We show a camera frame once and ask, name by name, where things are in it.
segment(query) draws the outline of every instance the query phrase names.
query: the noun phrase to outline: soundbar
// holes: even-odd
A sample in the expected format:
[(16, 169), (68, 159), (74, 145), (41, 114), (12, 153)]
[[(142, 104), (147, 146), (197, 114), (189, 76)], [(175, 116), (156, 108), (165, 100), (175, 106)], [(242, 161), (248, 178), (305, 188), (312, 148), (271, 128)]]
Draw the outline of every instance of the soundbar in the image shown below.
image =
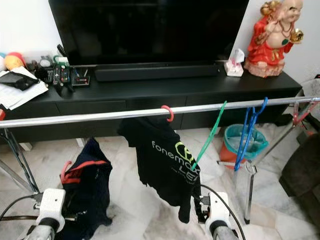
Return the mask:
[(216, 76), (218, 71), (219, 68), (214, 63), (108, 64), (96, 66), (95, 77), (99, 82), (111, 82)]

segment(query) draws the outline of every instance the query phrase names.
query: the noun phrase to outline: navy blue garment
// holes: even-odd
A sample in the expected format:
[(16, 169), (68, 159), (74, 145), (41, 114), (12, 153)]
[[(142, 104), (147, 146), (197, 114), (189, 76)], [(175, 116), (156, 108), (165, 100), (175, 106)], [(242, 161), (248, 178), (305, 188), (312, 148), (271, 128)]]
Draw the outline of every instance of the navy blue garment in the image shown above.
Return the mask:
[(56, 240), (88, 240), (100, 225), (112, 223), (107, 217), (111, 170), (111, 163), (101, 151), (99, 143), (91, 138), (73, 166), (65, 172), (64, 179), (61, 179), (66, 191), (62, 215), (76, 215), (77, 221), (66, 221)]

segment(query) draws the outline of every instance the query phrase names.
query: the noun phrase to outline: blue clothes hanger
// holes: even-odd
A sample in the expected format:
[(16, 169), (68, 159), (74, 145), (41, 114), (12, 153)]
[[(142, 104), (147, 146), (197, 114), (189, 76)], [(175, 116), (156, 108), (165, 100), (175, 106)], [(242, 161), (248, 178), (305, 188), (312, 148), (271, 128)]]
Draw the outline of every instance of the blue clothes hanger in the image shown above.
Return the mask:
[[(240, 145), (239, 145), (238, 154), (236, 155), (236, 160), (235, 160), (235, 165), (234, 165), (234, 171), (235, 172), (238, 171), (239, 168), (240, 168), (240, 163), (245, 157), (245, 154), (246, 154), (246, 151), (247, 151), (247, 148), (248, 148), (248, 145), (249, 145), (253, 130), (255, 128), (256, 121), (258, 119), (258, 116), (265, 110), (267, 103), (268, 103), (268, 98), (265, 97), (260, 111), (256, 112), (256, 108), (255, 107), (248, 107), (247, 110), (246, 110), (243, 129), (242, 129), (242, 135), (241, 135), (241, 140), (240, 140)], [(250, 122), (248, 124), (247, 129), (246, 129), (248, 116), (249, 116), (249, 112), (250, 112), (251, 109), (252, 109), (252, 116), (250, 118)]]

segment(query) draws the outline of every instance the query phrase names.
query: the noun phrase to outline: orange bucket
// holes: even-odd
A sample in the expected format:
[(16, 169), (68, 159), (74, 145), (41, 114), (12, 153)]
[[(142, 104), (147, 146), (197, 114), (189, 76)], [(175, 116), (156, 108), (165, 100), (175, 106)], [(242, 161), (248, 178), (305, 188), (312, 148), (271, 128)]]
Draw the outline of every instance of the orange bucket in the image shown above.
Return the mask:
[[(220, 150), (220, 161), (221, 162), (227, 162), (227, 163), (236, 163), (237, 154), (231, 152), (228, 150), (228, 148), (225, 145), (225, 141), (223, 141), (222, 148)], [(228, 169), (234, 169), (234, 166), (226, 166)]]

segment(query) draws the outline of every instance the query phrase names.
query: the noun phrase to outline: gold ball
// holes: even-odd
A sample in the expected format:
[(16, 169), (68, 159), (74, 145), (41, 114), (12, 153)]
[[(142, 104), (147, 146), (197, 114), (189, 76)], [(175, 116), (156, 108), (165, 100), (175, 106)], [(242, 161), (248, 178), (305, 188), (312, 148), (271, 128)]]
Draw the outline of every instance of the gold ball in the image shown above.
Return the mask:
[(260, 8), (260, 12), (263, 16), (268, 16), (274, 13), (280, 4), (281, 3), (276, 0), (265, 2)]
[(7, 55), (4, 58), (4, 65), (8, 70), (12, 70), (14, 68), (24, 66), (24, 63), (21, 61), (20, 58), (13, 56), (13, 55)]

